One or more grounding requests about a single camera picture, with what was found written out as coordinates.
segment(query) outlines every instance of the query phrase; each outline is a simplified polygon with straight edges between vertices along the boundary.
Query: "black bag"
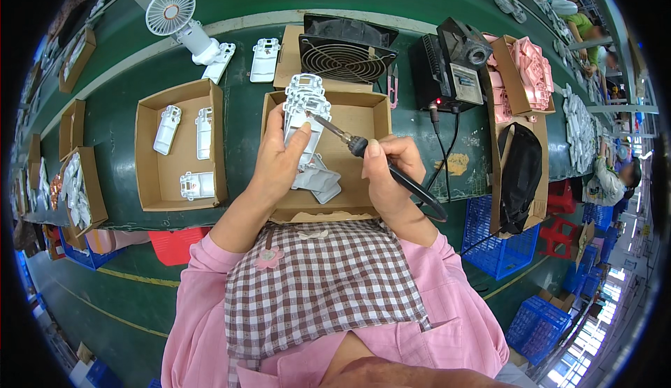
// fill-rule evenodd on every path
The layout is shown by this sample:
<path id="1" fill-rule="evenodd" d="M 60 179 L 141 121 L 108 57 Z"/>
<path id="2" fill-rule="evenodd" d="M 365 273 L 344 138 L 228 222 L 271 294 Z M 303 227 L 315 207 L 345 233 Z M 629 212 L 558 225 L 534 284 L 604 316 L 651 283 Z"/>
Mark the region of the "black bag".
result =
<path id="1" fill-rule="evenodd" d="M 516 235 L 524 229 L 529 207 L 541 180 L 543 151 L 533 132 L 515 122 L 499 135 L 499 156 L 503 157 L 508 133 L 513 126 L 513 139 L 501 177 L 499 220 L 501 232 Z"/>

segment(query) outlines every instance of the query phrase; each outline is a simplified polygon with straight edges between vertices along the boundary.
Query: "cooling fan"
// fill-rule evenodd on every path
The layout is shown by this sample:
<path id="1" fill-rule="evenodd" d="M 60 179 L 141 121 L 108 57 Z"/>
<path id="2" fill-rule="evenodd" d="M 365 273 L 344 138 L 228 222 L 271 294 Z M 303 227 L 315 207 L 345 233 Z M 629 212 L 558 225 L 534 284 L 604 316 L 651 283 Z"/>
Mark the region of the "cooling fan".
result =
<path id="1" fill-rule="evenodd" d="M 359 20 L 305 14 L 298 36 L 301 70 L 323 78 L 372 84 L 396 58 L 398 30 Z"/>
<path id="2" fill-rule="evenodd" d="M 144 15 L 147 28 L 157 36 L 173 36 L 191 51 L 196 65 L 207 65 L 203 78 L 219 83 L 235 44 L 219 43 L 207 36 L 201 23 L 192 18 L 196 0 L 152 0 Z"/>

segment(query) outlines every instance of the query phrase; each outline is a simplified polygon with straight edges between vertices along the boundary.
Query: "fingernail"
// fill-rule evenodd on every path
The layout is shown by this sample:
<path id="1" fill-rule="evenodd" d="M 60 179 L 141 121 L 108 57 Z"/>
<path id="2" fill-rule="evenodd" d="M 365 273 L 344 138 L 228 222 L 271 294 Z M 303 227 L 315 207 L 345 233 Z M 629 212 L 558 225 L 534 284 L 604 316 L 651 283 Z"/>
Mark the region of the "fingernail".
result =
<path id="1" fill-rule="evenodd" d="M 371 157 L 377 157 L 380 155 L 380 142 L 375 139 L 368 141 L 368 154 Z"/>

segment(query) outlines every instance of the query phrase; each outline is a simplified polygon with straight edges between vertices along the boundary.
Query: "soldering iron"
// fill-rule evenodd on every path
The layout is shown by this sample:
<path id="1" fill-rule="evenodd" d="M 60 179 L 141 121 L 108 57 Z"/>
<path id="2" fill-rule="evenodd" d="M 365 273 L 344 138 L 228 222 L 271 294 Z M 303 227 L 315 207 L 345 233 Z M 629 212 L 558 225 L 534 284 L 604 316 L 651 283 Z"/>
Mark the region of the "soldering iron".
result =
<path id="1" fill-rule="evenodd" d="M 366 152 L 366 147 L 368 146 L 368 140 L 361 136 L 353 136 L 349 132 L 343 132 L 331 122 L 325 118 L 314 115 L 314 119 L 317 123 L 323 125 L 325 128 L 333 132 L 344 144 L 347 145 L 349 151 L 355 157 L 364 157 Z M 438 217 L 425 214 L 427 217 L 430 217 L 433 220 L 439 222 L 446 222 L 448 219 L 448 214 L 445 212 L 445 209 L 440 204 L 438 199 L 436 199 L 429 191 L 427 191 L 421 184 L 413 180 L 408 174 L 402 172 L 396 165 L 394 165 L 391 159 L 387 158 L 387 166 L 389 167 L 389 172 L 398 184 L 404 186 L 407 190 L 417 196 L 417 198 L 427 206 L 433 209 L 438 214 Z"/>

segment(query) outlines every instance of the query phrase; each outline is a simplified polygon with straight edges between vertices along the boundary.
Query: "green workbench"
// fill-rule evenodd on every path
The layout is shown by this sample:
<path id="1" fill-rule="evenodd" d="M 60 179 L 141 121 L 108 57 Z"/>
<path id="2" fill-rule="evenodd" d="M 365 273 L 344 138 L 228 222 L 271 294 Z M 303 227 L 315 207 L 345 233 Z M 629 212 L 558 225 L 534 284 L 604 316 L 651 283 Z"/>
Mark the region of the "green workbench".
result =
<path id="1" fill-rule="evenodd" d="M 533 3 L 529 7 L 534 12 L 537 11 Z M 529 36 L 545 50 L 544 56 L 552 66 L 554 82 L 561 86 L 568 82 L 574 90 L 581 93 L 583 100 L 589 101 L 586 93 L 576 83 L 573 72 L 561 64 L 552 50 L 554 36 L 547 28 L 532 16 L 527 16 L 524 24 L 516 23 L 512 17 L 500 12 L 493 0 L 197 0 L 194 18 L 207 25 L 244 15 L 309 8 L 356 9 L 434 24 L 452 16 L 491 34 L 509 34 L 518 38 Z M 268 19 L 268 25 L 242 28 L 216 36 L 217 40 L 233 42 L 237 47 L 219 83 L 224 92 L 225 165 L 230 198 L 218 208 L 143 212 L 139 206 L 134 159 L 137 101 L 155 92 L 200 78 L 204 66 L 194 65 L 186 48 L 177 47 L 148 58 L 105 82 L 88 96 L 84 145 L 93 146 L 95 149 L 98 176 L 109 215 L 109 220 L 102 225 L 103 228 L 163 230 L 212 225 L 221 217 L 230 201 L 244 190 L 254 170 L 260 140 L 263 95 L 273 91 L 272 84 L 249 82 L 252 46 L 259 38 L 281 39 L 284 31 L 284 24 L 272 23 L 273 14 L 269 14 Z M 133 0 L 115 2 L 97 24 L 95 34 L 97 48 L 73 93 L 60 93 L 57 78 L 54 75 L 49 76 L 42 84 L 38 113 L 31 119 L 24 136 L 43 131 L 85 85 L 124 58 L 160 40 L 147 30 L 144 12 Z M 419 36 L 418 32 L 402 30 L 392 46 L 399 51 L 396 59 L 399 74 L 398 107 L 392 113 L 392 130 L 397 135 L 408 135 L 415 139 L 429 171 L 427 175 L 430 175 L 434 171 L 434 162 L 441 159 L 441 152 L 428 113 L 415 109 L 406 51 Z M 384 87 L 386 81 L 382 79 L 381 82 Z M 578 175 L 570 167 L 562 100 L 561 95 L 554 94 L 554 103 L 558 110 L 547 119 L 551 181 Z M 440 130 L 443 141 L 450 141 L 454 132 L 453 115 L 441 115 Z M 450 178 L 453 199 L 480 196 L 491 191 L 486 185 L 486 176 L 491 172 L 489 136 L 489 121 L 484 106 L 461 115 L 460 132 L 453 154 L 466 156 L 468 164 L 460 171 L 461 174 L 452 175 Z M 52 177 L 60 168 L 57 127 L 42 139 L 41 148 L 42 155 L 46 158 L 48 176 Z M 25 139 L 22 150 L 27 152 L 27 149 L 28 139 Z M 440 197 L 446 197 L 443 177 L 436 182 L 433 192 Z M 56 211 L 44 211 L 41 201 L 38 206 L 37 212 L 27 215 L 29 221 L 68 224 L 63 206 Z"/>

